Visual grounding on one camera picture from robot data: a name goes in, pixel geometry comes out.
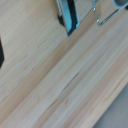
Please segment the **gripper left finger with blue tip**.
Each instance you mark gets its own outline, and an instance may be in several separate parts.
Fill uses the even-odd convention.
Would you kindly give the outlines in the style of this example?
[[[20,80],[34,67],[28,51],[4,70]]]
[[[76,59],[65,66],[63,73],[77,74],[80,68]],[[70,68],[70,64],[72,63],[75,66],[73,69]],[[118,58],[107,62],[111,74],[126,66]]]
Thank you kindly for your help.
[[[3,62],[4,62],[4,51],[3,51],[2,41],[0,38],[0,68],[2,67]]]

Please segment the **gripper right finger with blue tip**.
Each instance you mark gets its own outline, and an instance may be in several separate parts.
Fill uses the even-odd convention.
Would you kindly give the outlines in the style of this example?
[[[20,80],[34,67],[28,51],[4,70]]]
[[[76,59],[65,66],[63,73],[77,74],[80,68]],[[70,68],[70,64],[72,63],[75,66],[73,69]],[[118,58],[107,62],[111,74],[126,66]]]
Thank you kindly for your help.
[[[56,0],[59,23],[66,28],[70,36],[80,25],[74,0]]]

